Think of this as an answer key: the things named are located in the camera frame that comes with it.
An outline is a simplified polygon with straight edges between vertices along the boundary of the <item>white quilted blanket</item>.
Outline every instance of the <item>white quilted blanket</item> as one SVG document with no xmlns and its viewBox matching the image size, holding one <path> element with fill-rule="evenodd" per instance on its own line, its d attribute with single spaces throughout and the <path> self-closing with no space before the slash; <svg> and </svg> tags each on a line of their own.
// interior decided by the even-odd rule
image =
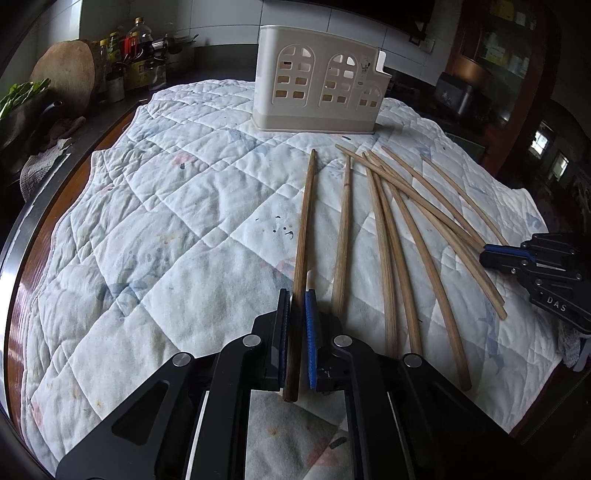
<svg viewBox="0 0 591 480">
<path fill-rule="evenodd" d="M 254 84 L 209 80 L 154 95 L 110 149 L 92 155 L 90 180 L 59 221 L 28 315 L 22 428 L 50 471 L 177 351 L 219 351 L 250 331 L 291 290 L 306 167 L 318 153 L 310 265 L 330 299 L 344 157 L 387 145 L 421 171 L 490 243 L 497 240 L 419 153 L 442 166 L 518 245 L 545 225 L 525 190 L 495 181 L 441 129 L 385 99 L 374 135 L 278 134 L 251 121 Z M 394 167 L 409 181 L 411 177 Z M 345 329 L 384 351 L 374 214 L 365 172 L 353 175 L 350 298 Z M 413 185 L 440 204 L 416 181 Z M 511 430 L 559 362 L 549 321 L 510 278 L 501 322 L 447 243 L 414 205 L 467 353 L 468 396 Z M 437 302 L 401 214 L 392 205 L 422 321 L 425 356 L 457 384 Z M 404 312 L 401 338 L 408 351 Z M 249 478 L 349 478 L 343 397 L 308 392 L 296 405 L 252 397 Z"/>
</svg>

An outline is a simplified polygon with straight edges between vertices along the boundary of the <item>wooden chopstick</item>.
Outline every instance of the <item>wooden chopstick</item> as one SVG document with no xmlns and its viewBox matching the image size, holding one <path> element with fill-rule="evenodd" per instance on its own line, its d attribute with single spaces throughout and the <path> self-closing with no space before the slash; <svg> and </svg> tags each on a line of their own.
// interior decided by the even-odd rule
<svg viewBox="0 0 591 480">
<path fill-rule="evenodd" d="M 347 150 L 345 147 L 341 147 L 340 145 L 335 145 L 336 148 L 341 150 L 342 152 L 346 153 L 347 155 L 351 155 L 356 161 L 361 163 L 363 166 L 369 168 L 374 173 L 377 173 L 381 176 L 384 180 L 388 183 L 391 183 L 396 188 L 401 190 L 402 192 L 406 193 L 410 198 L 415 200 L 417 203 L 425 207 L 429 212 L 439 218 L 445 225 L 447 225 L 453 232 L 455 232 L 462 240 L 464 240 L 468 245 L 470 245 L 474 250 L 478 253 L 484 250 L 484 243 L 480 244 L 474 237 L 469 235 L 462 227 L 456 224 L 452 219 L 450 219 L 445 213 L 443 213 L 440 209 L 435 207 L 432 203 L 428 200 L 425 200 L 419 192 L 417 192 L 412 185 L 410 185 L 406 180 L 404 180 L 396 170 L 394 170 L 390 165 L 388 165 L 383 159 L 378 157 L 374 152 L 370 151 L 370 155 L 374 160 L 376 160 L 383 169 L 373 165 L 372 163 L 367 162 L 364 158 L 360 157 L 356 153 Z"/>
<path fill-rule="evenodd" d="M 502 245 L 509 245 L 505 237 L 501 231 L 496 227 L 496 225 L 492 222 L 491 218 L 470 198 L 470 196 L 462 190 L 462 188 L 447 174 L 443 171 L 443 169 L 433 163 L 432 160 L 429 160 L 425 155 L 421 154 L 421 158 L 423 161 L 428 163 L 432 166 L 432 168 L 441 175 L 452 188 L 458 192 L 458 194 L 466 201 L 468 205 L 470 205 L 474 211 L 482 218 L 482 220 L 487 224 L 488 228 L 491 229 L 492 233 L 500 240 Z"/>
<path fill-rule="evenodd" d="M 396 223 L 394 222 L 394 216 L 390 209 L 390 203 L 384 193 L 381 179 L 377 181 L 378 195 L 382 203 L 382 209 L 384 211 L 384 218 L 386 220 L 386 229 L 388 231 L 388 237 L 390 240 L 390 246 L 394 253 L 394 264 L 396 265 L 396 272 L 398 273 L 398 279 L 400 280 L 400 290 L 402 292 L 402 303 L 404 304 L 404 314 L 407 319 L 408 327 L 408 339 L 410 343 L 410 351 L 412 353 L 423 354 L 423 344 L 421 342 L 421 329 L 419 327 L 417 308 L 414 303 L 413 287 L 410 283 L 410 275 L 408 274 L 408 267 L 404 252 L 402 251 L 402 243 L 400 242 L 400 236 Z"/>
<path fill-rule="evenodd" d="M 507 312 L 503 307 L 503 298 L 501 297 L 501 294 L 499 294 L 499 291 L 496 289 L 494 284 L 490 281 L 490 278 L 488 278 L 486 273 L 484 273 L 484 276 L 489 281 L 485 281 L 485 279 L 482 277 L 481 272 L 476 267 L 476 260 L 474 259 L 474 257 L 463 248 L 460 241 L 453 234 L 453 232 L 450 232 L 447 229 L 447 227 L 445 227 L 437 218 L 435 218 L 435 216 L 431 212 L 429 212 L 427 209 L 423 208 L 420 205 L 417 205 L 417 207 L 419 210 L 421 210 L 421 212 L 427 218 L 427 220 L 429 220 L 433 224 L 433 226 L 439 231 L 441 236 L 447 241 L 451 248 L 453 248 L 454 252 L 457 254 L 458 257 L 460 257 L 462 263 L 464 263 L 466 268 L 474 277 L 474 280 L 476 280 L 482 291 L 485 293 L 485 295 L 489 299 L 492 306 L 495 308 L 501 320 L 505 320 L 507 318 Z"/>
<path fill-rule="evenodd" d="M 404 184 L 398 182 L 396 178 L 394 178 L 392 175 L 388 176 L 392 177 L 392 179 L 395 180 L 396 183 L 404 186 Z M 421 232 L 419 231 L 417 224 L 413 219 L 413 216 L 408 211 L 408 207 L 404 203 L 400 193 L 396 188 L 397 185 L 395 185 L 394 182 L 390 183 L 390 192 L 392 193 L 392 196 L 394 197 L 394 200 L 396 201 L 398 208 L 400 208 L 402 216 L 404 217 L 404 220 L 408 225 L 408 229 L 410 230 L 411 235 L 413 236 L 413 240 L 417 246 L 418 253 L 421 256 L 421 259 L 423 260 L 423 264 L 425 265 L 425 269 L 427 270 L 427 275 L 429 277 L 429 280 L 431 281 L 431 285 L 433 286 L 435 297 L 437 299 L 437 302 L 439 303 L 439 309 L 441 310 L 441 315 L 443 316 L 443 321 L 446 326 L 447 336 L 449 338 L 450 346 L 452 348 L 453 357 L 456 361 L 457 376 L 460 382 L 460 387 L 464 391 L 470 390 L 472 387 L 472 381 L 470 379 L 470 371 L 468 369 L 466 352 L 464 351 L 464 347 L 462 345 L 460 332 L 457 329 L 457 323 L 455 317 L 453 316 L 452 307 L 449 304 L 449 299 L 447 298 L 447 294 L 445 292 L 445 289 L 443 288 L 443 284 L 441 283 L 441 278 L 439 277 L 437 268 L 435 267 L 433 259 L 429 254 L 427 245 L 425 244 L 425 240 L 423 239 L 423 236 L 421 235 Z"/>
<path fill-rule="evenodd" d="M 306 292 L 306 233 L 311 209 L 312 188 L 314 185 L 314 173 L 316 170 L 316 150 L 312 149 L 308 171 L 306 173 L 306 186 L 304 198 L 301 204 L 300 231 L 297 237 L 295 251 L 294 286 L 291 295 L 291 309 L 287 334 L 287 365 L 285 370 L 285 384 L 283 387 L 283 400 L 295 402 L 298 399 L 300 386 L 300 362 L 301 341 L 303 334 L 304 294 Z"/>
<path fill-rule="evenodd" d="M 386 355 L 398 356 L 398 332 L 396 322 L 396 289 L 394 286 L 394 271 L 388 244 L 388 234 L 384 221 L 384 212 L 379 201 L 378 188 L 374 173 L 367 170 L 369 192 L 374 206 L 375 226 L 378 231 L 379 260 L 382 267 L 382 291 L 384 292 L 384 317 L 386 331 Z"/>
<path fill-rule="evenodd" d="M 342 317 L 345 309 L 345 288 L 347 277 L 347 261 L 349 258 L 349 225 L 351 222 L 351 157 L 345 161 L 345 180 L 343 182 L 343 198 L 340 206 L 339 239 L 337 241 L 333 293 L 330 299 L 331 313 L 344 323 Z"/>
<path fill-rule="evenodd" d="M 375 161 L 376 163 L 378 163 L 378 164 L 379 164 L 379 165 L 380 165 L 382 168 L 386 168 L 386 167 L 388 167 L 388 164 L 387 164 L 386 162 L 384 162 L 384 161 L 383 161 L 383 160 L 382 160 L 380 157 L 378 157 L 378 156 L 377 156 L 377 155 L 376 155 L 374 152 L 370 151 L 370 152 L 369 152 L 369 155 L 370 155 L 370 156 L 371 156 L 371 157 L 374 159 L 374 161 Z M 403 178 L 402 178 L 402 177 L 401 177 L 401 176 L 398 174 L 398 172 L 396 172 L 395 170 L 392 170 L 392 174 L 393 174 L 393 175 L 394 175 L 394 176 L 395 176 L 395 177 L 396 177 L 396 178 L 397 178 L 399 181 L 401 181 L 401 182 L 403 182 L 403 183 L 406 183 L 406 184 L 408 184 L 408 183 L 406 182 L 406 180 L 404 180 L 404 179 L 403 179 Z M 417 207 L 419 207 L 419 208 L 421 209 L 421 211 L 422 211 L 422 210 L 425 210 L 425 211 L 427 211 L 427 212 L 431 213 L 429 210 L 425 209 L 425 208 L 424 208 L 422 205 L 420 205 L 419 203 L 417 203 L 415 200 L 413 200 L 413 199 L 411 199 L 411 200 L 412 200 L 412 202 L 413 202 L 413 203 L 414 203 L 414 204 L 415 204 Z M 437 224 L 435 224 L 435 223 L 433 223 L 433 222 L 431 222 L 431 223 L 432 223 L 432 224 L 433 224 L 433 225 L 434 225 L 434 226 L 435 226 L 435 227 L 438 229 L 438 225 L 437 225 Z M 493 295 L 493 296 L 496 298 L 496 300 L 498 301 L 498 303 L 499 303 L 501 306 L 502 306 L 502 305 L 504 305 L 504 304 L 505 304 L 505 300 L 503 299 L 503 297 L 501 296 L 501 294 L 499 293 L 499 291 L 496 289 L 496 287 L 495 287 L 494 283 L 491 281 L 491 279 L 489 278 L 489 276 L 486 274 L 486 271 L 485 271 L 484 267 L 482 267 L 482 265 L 480 265 L 480 263 L 479 263 L 479 262 L 477 262 L 477 261 L 474 259 L 474 257 L 473 257 L 472 255 L 470 255 L 470 252 L 469 252 L 467 249 L 465 249 L 465 248 L 464 248 L 464 245 L 463 245 L 461 242 L 459 242 L 459 239 L 458 239 L 458 237 L 457 237 L 457 235 L 456 235 L 456 231 L 451 231 L 449 228 L 447 228 L 447 225 L 445 225 L 445 226 L 444 226 L 444 228 L 446 229 L 446 230 L 445 230 L 445 233 L 446 233 L 446 234 L 448 234 L 448 233 L 449 233 L 449 234 L 450 234 L 450 236 L 451 236 L 451 238 L 452 238 L 452 241 L 451 241 L 451 242 L 449 242 L 449 241 L 448 241 L 448 243 L 449 243 L 449 244 L 452 246 L 452 248 L 454 249 L 454 251 L 456 251 L 456 253 L 457 253 L 457 252 L 458 252 L 458 250 L 461 250 L 461 251 L 462 251 L 462 253 L 461 253 L 461 254 L 459 254 L 459 256 L 460 256 L 460 255 L 462 255 L 462 256 L 463 256 L 463 254 L 466 254 L 466 255 L 467 255 L 467 257 L 466 257 L 466 259 L 465 259 L 465 260 L 466 260 L 467 262 L 470 262 L 470 265 L 473 267 L 473 269 L 475 269 L 475 270 L 477 270 L 477 271 L 478 271 L 479 277 L 480 277 L 480 279 L 482 280 L 482 282 L 483 282 L 483 283 L 486 283 L 486 284 L 488 285 L 488 288 L 487 288 L 487 290 L 488 290 L 490 293 L 492 293 L 492 295 Z M 460 232 L 463 232 L 464 234 L 466 234 L 466 232 L 465 232 L 464 230 L 462 230 L 462 229 L 459 229 L 459 231 L 460 231 Z M 504 310 L 504 309 L 503 309 L 503 310 L 501 310 L 501 311 L 500 311 L 500 312 L 498 312 L 498 313 L 499 313 L 499 316 L 500 316 L 501 318 L 503 318 L 503 319 L 504 319 L 504 317 L 506 317 L 506 312 L 505 312 L 505 310 Z"/>
<path fill-rule="evenodd" d="M 472 237 L 476 239 L 476 241 L 481 243 L 486 243 L 479 233 L 474 230 L 472 225 L 464 218 L 464 216 L 457 211 L 457 209 L 452 205 L 452 203 L 443 196 L 443 194 L 437 190 L 431 182 L 429 182 L 425 177 L 423 177 L 419 172 L 414 170 L 410 165 L 408 165 L 402 158 L 400 158 L 396 153 L 392 152 L 389 148 L 382 146 L 382 150 L 384 150 L 393 160 L 395 160 L 402 168 L 404 168 L 407 172 L 409 172 L 418 182 L 423 185 L 431 194 L 441 202 L 441 204 L 452 214 L 452 216 L 458 221 L 460 225 L 464 227 L 466 232 L 468 232 Z"/>
</svg>

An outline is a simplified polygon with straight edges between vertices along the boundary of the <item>wooden cabinet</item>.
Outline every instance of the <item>wooden cabinet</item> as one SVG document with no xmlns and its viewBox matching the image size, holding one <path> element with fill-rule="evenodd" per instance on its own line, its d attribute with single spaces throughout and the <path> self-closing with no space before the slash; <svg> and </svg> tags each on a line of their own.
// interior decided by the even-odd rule
<svg viewBox="0 0 591 480">
<path fill-rule="evenodd" d="M 465 0 L 446 72 L 464 55 L 491 73 L 482 166 L 509 182 L 542 120 L 560 59 L 560 27 L 542 0 Z"/>
</svg>

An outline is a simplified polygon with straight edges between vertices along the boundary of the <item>pot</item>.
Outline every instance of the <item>pot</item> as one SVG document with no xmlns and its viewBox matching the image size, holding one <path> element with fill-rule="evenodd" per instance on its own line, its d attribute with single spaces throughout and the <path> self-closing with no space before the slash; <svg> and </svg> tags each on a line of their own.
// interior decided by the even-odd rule
<svg viewBox="0 0 591 480">
<path fill-rule="evenodd" d="M 483 89 L 491 74 L 474 60 L 458 55 L 453 66 L 453 76 L 464 80 L 474 88 Z"/>
</svg>

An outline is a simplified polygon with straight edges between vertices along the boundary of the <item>round wooden chopping board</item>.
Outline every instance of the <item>round wooden chopping board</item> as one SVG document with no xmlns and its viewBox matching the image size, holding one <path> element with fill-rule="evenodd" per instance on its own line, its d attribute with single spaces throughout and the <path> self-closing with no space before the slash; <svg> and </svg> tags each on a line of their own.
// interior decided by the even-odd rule
<svg viewBox="0 0 591 480">
<path fill-rule="evenodd" d="M 59 95 L 72 115 L 79 116 L 102 78 L 99 55 L 97 47 L 85 40 L 56 43 L 35 65 L 31 81 L 51 79 L 50 90 Z"/>
</svg>

